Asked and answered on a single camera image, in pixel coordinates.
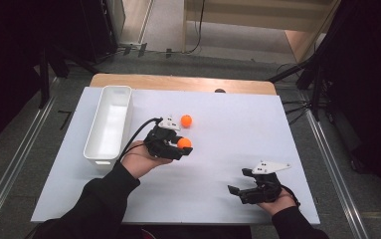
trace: white table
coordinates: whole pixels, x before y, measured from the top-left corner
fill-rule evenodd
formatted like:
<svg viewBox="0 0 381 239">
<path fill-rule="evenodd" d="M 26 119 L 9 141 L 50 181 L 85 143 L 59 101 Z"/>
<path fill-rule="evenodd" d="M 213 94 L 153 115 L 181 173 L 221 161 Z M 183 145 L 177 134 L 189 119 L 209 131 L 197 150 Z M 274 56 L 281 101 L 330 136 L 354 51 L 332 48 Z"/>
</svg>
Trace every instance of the white table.
<svg viewBox="0 0 381 239">
<path fill-rule="evenodd" d="M 103 177 L 83 156 L 101 88 L 85 88 L 53 168 L 32 216 L 33 222 L 58 218 L 79 199 L 84 185 Z M 287 162 L 277 173 L 290 187 L 311 224 L 319 218 L 277 96 L 178 91 L 133 91 L 130 134 L 152 118 L 188 114 L 190 128 L 178 134 L 190 138 L 194 150 L 172 164 L 141 178 L 128 198 L 124 223 L 130 224 L 259 224 L 270 216 L 255 205 L 243 205 L 227 185 L 256 186 L 241 169 L 261 160 Z M 152 129 L 147 126 L 137 139 Z"/>
</svg>

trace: white plastic bin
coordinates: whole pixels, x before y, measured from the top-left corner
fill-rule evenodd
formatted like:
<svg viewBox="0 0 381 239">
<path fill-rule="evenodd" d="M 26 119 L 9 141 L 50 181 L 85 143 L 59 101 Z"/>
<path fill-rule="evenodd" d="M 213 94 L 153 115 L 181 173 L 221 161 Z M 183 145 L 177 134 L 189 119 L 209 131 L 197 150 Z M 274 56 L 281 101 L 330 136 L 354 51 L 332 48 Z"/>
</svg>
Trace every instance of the white plastic bin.
<svg viewBox="0 0 381 239">
<path fill-rule="evenodd" d="M 129 140 L 132 89 L 107 86 L 102 89 L 84 156 L 97 169 L 111 170 Z"/>
</svg>

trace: hand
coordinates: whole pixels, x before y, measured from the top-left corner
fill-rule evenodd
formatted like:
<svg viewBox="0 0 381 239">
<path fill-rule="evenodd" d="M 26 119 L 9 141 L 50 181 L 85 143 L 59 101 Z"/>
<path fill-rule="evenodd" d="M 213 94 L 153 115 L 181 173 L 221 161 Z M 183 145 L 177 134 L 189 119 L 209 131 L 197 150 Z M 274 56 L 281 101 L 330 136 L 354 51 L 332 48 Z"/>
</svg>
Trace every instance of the hand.
<svg viewBox="0 0 381 239">
<path fill-rule="evenodd" d="M 286 208 L 295 206 L 295 202 L 292 199 L 292 196 L 283 189 L 275 202 L 262 202 L 258 203 L 258 206 L 266 210 L 271 216 L 274 216 L 276 213 Z"/>
<path fill-rule="evenodd" d="M 121 164 L 136 179 L 159 165 L 172 162 L 172 159 L 151 156 L 141 140 L 133 142 L 130 148 L 132 150 L 122 158 Z"/>
</svg>

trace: black cable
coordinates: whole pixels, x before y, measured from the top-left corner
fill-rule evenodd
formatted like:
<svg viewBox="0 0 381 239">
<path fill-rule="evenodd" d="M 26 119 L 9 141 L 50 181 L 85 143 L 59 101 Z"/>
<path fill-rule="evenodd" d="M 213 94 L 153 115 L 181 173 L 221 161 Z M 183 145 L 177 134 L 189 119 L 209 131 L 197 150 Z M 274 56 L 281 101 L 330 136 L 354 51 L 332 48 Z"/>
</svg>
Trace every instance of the black cable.
<svg viewBox="0 0 381 239">
<path fill-rule="evenodd" d="M 277 68 L 276 76 L 278 75 L 280 68 L 283 67 L 283 66 L 286 66 L 286 65 L 291 65 L 291 63 L 285 63 L 285 64 L 280 65 L 280 66 Z M 294 64 L 294 67 L 298 67 L 298 71 L 303 70 L 303 68 L 301 68 L 298 64 Z"/>
<path fill-rule="evenodd" d="M 288 110 L 288 111 L 286 111 L 286 115 L 289 115 L 289 114 L 294 113 L 294 112 L 298 112 L 299 110 L 302 110 L 302 109 L 309 109 L 310 107 L 311 107 L 311 105 L 308 104 L 308 105 L 304 105 L 304 106 L 302 106 L 300 108 Z"/>
<path fill-rule="evenodd" d="M 282 101 L 283 105 L 286 104 L 307 104 L 309 101 L 292 101 L 292 102 L 287 102 L 287 101 Z"/>
<path fill-rule="evenodd" d="M 304 111 L 302 111 L 302 113 L 296 117 L 295 119 L 291 120 L 288 124 L 291 125 L 293 123 L 295 123 L 298 119 L 300 119 L 309 109 L 305 109 Z"/>
<path fill-rule="evenodd" d="M 128 148 L 130 147 L 131 143 L 134 141 L 134 139 L 137 137 L 137 135 L 141 132 L 142 129 L 144 129 L 148 124 L 151 122 L 156 121 L 156 122 L 161 122 L 162 118 L 153 118 L 148 121 L 146 121 L 144 124 L 141 125 L 141 127 L 134 133 L 134 135 L 131 137 L 131 139 L 128 141 L 127 145 L 124 147 L 122 150 L 121 155 L 119 156 L 118 160 L 116 161 L 115 164 L 117 164 L 119 161 L 122 160 L 122 158 L 125 156 L 125 154 L 128 152 Z"/>
<path fill-rule="evenodd" d="M 194 18 L 196 19 L 196 0 L 193 0 L 193 12 L 194 12 Z M 194 20 L 194 30 L 195 30 L 195 32 L 196 32 L 196 34 L 197 34 L 197 37 L 199 37 L 199 30 L 197 29 L 197 21 L 196 20 Z"/>
<path fill-rule="evenodd" d="M 135 145 L 135 146 L 129 148 L 129 149 L 124 153 L 124 156 L 125 156 L 128 152 L 130 152 L 132 149 L 134 149 L 134 148 L 136 148 L 136 147 L 139 147 L 139 146 L 144 146 L 144 145 L 146 145 L 146 143 L 142 143 L 142 144 L 139 144 L 139 145 Z"/>
<path fill-rule="evenodd" d="M 200 12 L 200 20 L 199 20 L 199 37 L 196 44 L 196 47 L 194 47 L 192 50 L 184 52 L 183 54 L 192 54 L 200 45 L 200 41 L 202 40 L 202 22 L 203 22 L 203 13 L 205 12 L 205 0 L 202 2 L 202 10 Z"/>
</svg>

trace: black stand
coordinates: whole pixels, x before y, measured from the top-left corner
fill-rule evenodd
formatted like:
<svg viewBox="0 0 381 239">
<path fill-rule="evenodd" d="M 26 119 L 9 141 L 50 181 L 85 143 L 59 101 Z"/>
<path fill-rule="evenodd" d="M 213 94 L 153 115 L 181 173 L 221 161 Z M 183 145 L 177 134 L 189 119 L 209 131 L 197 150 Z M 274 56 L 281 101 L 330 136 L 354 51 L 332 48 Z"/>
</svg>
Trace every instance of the black stand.
<svg viewBox="0 0 381 239">
<path fill-rule="evenodd" d="M 311 83 L 314 83 L 313 95 L 310 101 L 310 110 L 312 111 L 314 118 L 317 121 L 319 121 L 317 111 L 321 94 L 321 84 L 323 81 L 323 68 L 321 66 L 321 61 L 325 57 L 328 45 L 332 42 L 332 39 L 338 33 L 338 30 L 344 23 L 345 19 L 351 14 L 355 4 L 356 1 L 342 0 L 335 13 L 329 30 L 322 43 L 317 48 L 317 51 L 315 51 L 315 53 L 304 62 L 268 79 L 269 82 L 276 83 L 283 78 L 299 72 L 300 70 L 304 70 L 301 73 L 301 76 L 298 78 L 296 86 L 300 90 L 306 90 Z"/>
<path fill-rule="evenodd" d="M 41 102 L 39 104 L 39 109 L 42 109 L 44 105 L 48 102 L 50 98 L 50 83 L 49 83 L 49 72 L 48 64 L 51 65 L 57 77 L 66 78 L 69 75 L 69 68 L 64 62 L 63 58 L 70 59 L 74 61 L 79 66 L 88 70 L 92 74 L 98 74 L 99 70 L 77 57 L 73 53 L 67 51 L 66 49 L 46 46 L 41 49 L 40 52 L 40 85 L 41 85 Z"/>
</svg>

